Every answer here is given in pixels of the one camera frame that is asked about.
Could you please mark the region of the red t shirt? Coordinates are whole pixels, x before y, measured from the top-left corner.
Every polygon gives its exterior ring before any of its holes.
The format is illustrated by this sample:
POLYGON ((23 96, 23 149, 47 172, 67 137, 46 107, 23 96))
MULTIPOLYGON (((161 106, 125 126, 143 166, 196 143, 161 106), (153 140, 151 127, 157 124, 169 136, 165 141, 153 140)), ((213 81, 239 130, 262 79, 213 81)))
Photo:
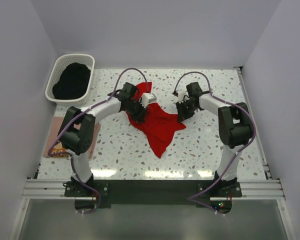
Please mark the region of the red t shirt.
POLYGON ((156 102, 149 105, 145 122, 136 122, 129 114, 127 116, 130 124, 146 135, 149 146, 159 159, 172 142, 175 132, 186 128, 178 122, 177 114, 165 112, 156 102))

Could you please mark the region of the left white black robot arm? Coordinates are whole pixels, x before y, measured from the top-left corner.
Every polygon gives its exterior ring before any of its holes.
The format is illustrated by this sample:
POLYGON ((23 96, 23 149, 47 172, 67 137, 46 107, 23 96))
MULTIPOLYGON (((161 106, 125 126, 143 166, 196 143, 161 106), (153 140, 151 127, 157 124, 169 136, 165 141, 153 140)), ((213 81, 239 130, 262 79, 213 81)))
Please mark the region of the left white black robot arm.
POLYGON ((94 190, 88 150, 93 142, 95 125, 122 111, 133 121, 144 123, 149 106, 156 102, 154 94, 142 93, 135 85, 125 83, 122 89, 115 90, 101 102, 84 108, 72 106, 67 110, 57 140, 70 156, 72 178, 77 181, 75 189, 78 193, 89 196, 94 190))

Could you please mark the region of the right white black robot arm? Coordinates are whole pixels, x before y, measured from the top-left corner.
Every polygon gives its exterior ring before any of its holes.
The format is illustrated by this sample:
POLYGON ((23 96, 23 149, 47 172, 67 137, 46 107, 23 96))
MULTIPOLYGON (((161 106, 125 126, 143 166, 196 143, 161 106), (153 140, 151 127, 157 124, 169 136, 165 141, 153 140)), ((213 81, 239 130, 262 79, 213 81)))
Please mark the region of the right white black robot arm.
POLYGON ((241 148, 249 144, 255 133, 247 104, 219 99, 209 91, 203 91, 198 82, 188 84, 186 91, 174 91, 173 95, 178 97, 175 103, 178 122, 193 117, 197 110, 206 110, 218 117, 218 134, 223 150, 215 177, 221 179, 213 183, 212 189, 217 196, 225 196, 231 190, 228 181, 237 178, 241 148))

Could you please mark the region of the black garment in basket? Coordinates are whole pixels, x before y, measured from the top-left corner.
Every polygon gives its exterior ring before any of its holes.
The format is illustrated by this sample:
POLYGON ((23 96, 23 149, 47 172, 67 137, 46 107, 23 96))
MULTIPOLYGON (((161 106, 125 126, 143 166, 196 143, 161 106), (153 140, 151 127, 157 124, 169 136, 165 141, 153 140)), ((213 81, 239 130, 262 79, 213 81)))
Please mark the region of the black garment in basket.
POLYGON ((88 89, 91 70, 84 64, 71 63, 61 73, 59 81, 53 86, 53 96, 58 100, 81 98, 88 89))

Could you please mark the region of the white plastic laundry basket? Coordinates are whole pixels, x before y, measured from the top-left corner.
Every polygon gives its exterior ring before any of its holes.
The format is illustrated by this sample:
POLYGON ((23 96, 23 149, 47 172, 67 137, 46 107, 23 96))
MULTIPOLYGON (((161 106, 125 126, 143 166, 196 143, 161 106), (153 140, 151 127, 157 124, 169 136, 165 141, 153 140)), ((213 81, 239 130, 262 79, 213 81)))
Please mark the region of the white plastic laundry basket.
POLYGON ((52 69, 45 97, 60 106, 84 105, 90 95, 95 59, 89 54, 60 56, 52 69))

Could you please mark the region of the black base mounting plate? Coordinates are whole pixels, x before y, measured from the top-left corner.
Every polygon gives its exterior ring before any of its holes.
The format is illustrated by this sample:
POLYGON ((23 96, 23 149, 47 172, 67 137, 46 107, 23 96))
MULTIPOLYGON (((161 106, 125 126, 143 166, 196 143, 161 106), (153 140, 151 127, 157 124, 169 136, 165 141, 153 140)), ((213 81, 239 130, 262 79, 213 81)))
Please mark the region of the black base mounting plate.
POLYGON ((113 205, 191 205, 228 213, 232 200, 242 197, 236 180, 101 180, 85 185, 75 179, 63 183, 64 196, 74 199, 76 210, 109 209, 113 205))

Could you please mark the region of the folded pink t shirt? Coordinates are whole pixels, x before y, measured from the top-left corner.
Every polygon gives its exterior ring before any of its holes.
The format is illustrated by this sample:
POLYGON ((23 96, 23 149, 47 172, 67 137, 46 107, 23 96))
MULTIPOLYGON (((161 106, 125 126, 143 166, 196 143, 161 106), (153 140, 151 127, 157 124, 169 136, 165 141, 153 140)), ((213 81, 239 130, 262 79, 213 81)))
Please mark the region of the folded pink t shirt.
MULTIPOLYGON (((63 117, 59 117, 59 116, 53 117, 52 123, 50 126, 50 130, 49 130, 49 135, 48 135, 46 145, 45 145, 45 150, 42 155, 43 157, 45 157, 45 158, 50 157, 48 154, 48 150, 51 148, 51 146, 54 144, 55 140, 57 139, 58 132, 60 130, 63 120, 64 120, 63 117)), ((94 125, 94 132, 93 132, 93 139, 92 139, 93 141, 88 150, 88 159, 89 160, 93 157, 93 153, 95 150, 95 146, 97 143, 97 137, 98 137, 98 133, 99 133, 100 129, 101 129, 101 125, 99 123, 94 125)), ((66 151, 66 149, 62 146, 60 141, 58 141, 52 148, 52 153, 62 153, 65 151, 66 151)))

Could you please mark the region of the aluminium right side rail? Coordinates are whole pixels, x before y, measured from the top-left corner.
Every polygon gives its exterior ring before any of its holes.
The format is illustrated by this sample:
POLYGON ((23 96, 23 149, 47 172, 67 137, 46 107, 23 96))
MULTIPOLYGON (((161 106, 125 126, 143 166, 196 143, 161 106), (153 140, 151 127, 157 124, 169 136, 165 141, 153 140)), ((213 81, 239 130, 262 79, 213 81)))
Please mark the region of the aluminium right side rail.
MULTIPOLYGON (((247 92, 247 89, 246 89, 246 86, 245 86, 245 83, 244 83, 244 78, 243 78, 243 74, 242 74, 243 67, 242 66, 241 67, 234 67, 234 69, 237 72, 238 79, 239 79, 239 82, 240 82, 240 85, 241 85, 241 89, 242 89, 243 96, 244 96, 245 102, 247 104, 249 113, 251 114, 252 119, 255 121, 255 116, 254 116, 254 113, 253 113, 253 110, 252 110, 252 107, 251 107, 251 103, 250 103, 250 99, 249 99, 249 96, 248 96, 248 92, 247 92)), ((262 142, 261 142, 261 139, 260 139, 260 136, 259 136, 259 131, 258 131, 257 126, 255 128, 256 128, 256 144, 257 144, 257 147, 258 147, 258 151, 261 155, 261 161, 262 161, 262 166, 263 166, 265 178, 266 178, 266 180, 272 180, 273 178, 272 178, 270 167, 269 167, 267 158, 265 156, 263 145, 262 145, 262 142)))

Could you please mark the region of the aluminium rail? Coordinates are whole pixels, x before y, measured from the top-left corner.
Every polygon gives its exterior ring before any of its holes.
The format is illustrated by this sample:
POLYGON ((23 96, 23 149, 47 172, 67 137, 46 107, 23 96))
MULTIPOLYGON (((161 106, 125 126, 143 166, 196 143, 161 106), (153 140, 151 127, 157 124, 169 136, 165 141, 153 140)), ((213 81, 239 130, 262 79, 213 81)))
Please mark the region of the aluminium rail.
MULTIPOLYGON (((64 179, 28 179, 23 188, 23 199, 63 199, 64 179)), ((243 200, 284 200, 279 180, 243 180, 240 182, 243 200)))
MULTIPOLYGON (((241 85, 241 89, 242 89, 243 96, 244 96, 245 102, 247 104, 249 113, 251 114, 252 119, 255 121, 255 116, 254 116, 254 113, 253 113, 253 110, 252 110, 252 107, 251 107, 251 103, 250 103, 250 99, 249 99, 249 96, 248 96, 248 92, 247 92, 247 89, 246 89, 246 86, 245 86, 245 83, 244 83, 244 78, 243 78, 243 74, 242 74, 243 67, 242 66, 241 67, 234 67, 234 69, 237 72, 238 79, 239 79, 239 82, 240 82, 240 85, 241 85)), ((260 139, 260 136, 259 136, 259 131, 258 131, 257 126, 255 128, 256 128, 256 144, 257 144, 257 147, 258 147, 258 151, 261 155, 261 161, 262 161, 262 166, 263 166, 265 178, 266 178, 266 180, 272 180, 273 178, 272 178, 270 167, 269 167, 267 158, 265 156, 263 145, 262 145, 262 142, 261 142, 261 139, 260 139)))

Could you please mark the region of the aluminium front rail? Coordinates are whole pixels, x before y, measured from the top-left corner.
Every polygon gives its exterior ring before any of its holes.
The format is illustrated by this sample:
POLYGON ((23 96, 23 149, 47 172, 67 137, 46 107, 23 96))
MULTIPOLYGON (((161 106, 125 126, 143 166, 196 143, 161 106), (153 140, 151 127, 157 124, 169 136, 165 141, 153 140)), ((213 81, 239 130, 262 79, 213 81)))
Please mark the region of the aluminium front rail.
MULTIPOLYGON (((23 188, 23 199, 63 199, 64 179, 28 179, 23 188)), ((279 180, 243 180, 240 182, 243 200, 284 200, 279 180)))

